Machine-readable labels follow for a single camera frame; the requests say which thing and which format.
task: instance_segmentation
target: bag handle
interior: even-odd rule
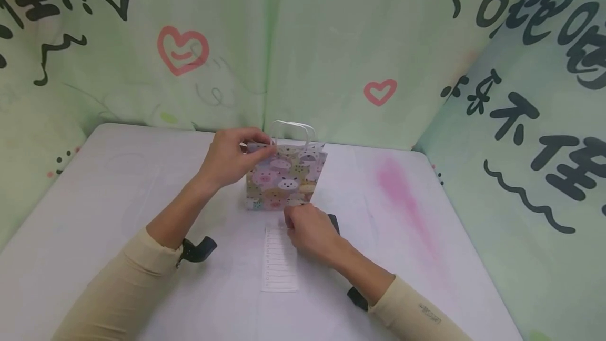
[[[271,138],[272,144],[278,145],[278,139],[274,138],[274,125],[275,124],[286,124],[286,125],[302,127],[305,130],[305,134],[306,134],[305,150],[307,150],[307,147],[309,146],[310,130],[313,134],[312,137],[316,138],[316,130],[311,125],[307,125],[307,124],[303,124],[303,123],[296,123],[296,122],[285,122],[282,120],[275,120],[275,121],[271,122],[271,125],[269,126],[269,137]]]

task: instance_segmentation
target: table surface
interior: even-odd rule
[[[199,169],[212,133],[99,126],[0,254],[0,338],[48,340],[88,282]],[[331,145],[312,198],[361,252],[438,305],[474,340],[522,340],[427,158]],[[265,228],[244,179],[188,238],[218,248],[184,262],[141,340],[392,339],[337,273],[299,256],[299,291],[261,292]]]

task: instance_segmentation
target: green backdrop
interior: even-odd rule
[[[606,332],[592,322],[605,315],[606,270],[588,257],[603,249],[605,182],[588,173],[595,187],[577,200],[546,181],[586,138],[606,139],[606,89],[578,81],[606,65],[605,0],[37,1],[0,0],[0,249],[100,123],[304,122],[327,142],[417,144],[526,339]],[[540,115],[496,140],[512,112],[493,111],[513,107],[512,91]],[[579,143],[534,170],[546,135]]]

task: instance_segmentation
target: beige long-sleeve shirt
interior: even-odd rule
[[[159,245],[142,229],[88,284],[53,341],[132,340],[183,250]],[[401,340],[471,341],[444,313],[396,276],[369,310]]]

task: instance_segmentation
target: pink heart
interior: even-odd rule
[[[175,40],[175,45],[177,47],[183,47],[190,39],[196,39],[202,45],[202,53],[194,61],[187,63],[186,65],[183,65],[181,67],[176,67],[170,60],[170,58],[168,58],[168,54],[164,49],[164,38],[167,35],[170,35]],[[163,27],[160,31],[160,34],[158,35],[157,46],[158,53],[160,53],[162,61],[164,61],[165,65],[168,66],[168,69],[170,69],[170,71],[176,77],[204,65],[204,62],[206,62],[206,59],[208,58],[208,54],[210,54],[210,49],[208,48],[208,41],[206,40],[206,37],[203,36],[203,34],[197,31],[186,31],[185,33],[181,34],[174,26],[170,25]],[[191,51],[187,51],[183,54],[177,54],[174,51],[171,52],[171,56],[174,59],[177,59],[178,61],[180,61],[181,59],[187,59],[191,57],[191,55]]]
[[[371,92],[371,89],[376,89],[378,91],[383,91],[386,87],[389,87],[389,90],[382,98],[378,98],[374,93]],[[379,82],[369,82],[368,85],[364,87],[364,96],[368,99],[372,104],[380,107],[385,104],[392,95],[396,92],[396,87],[398,87],[398,82],[394,81],[394,79],[387,79],[381,83]]]

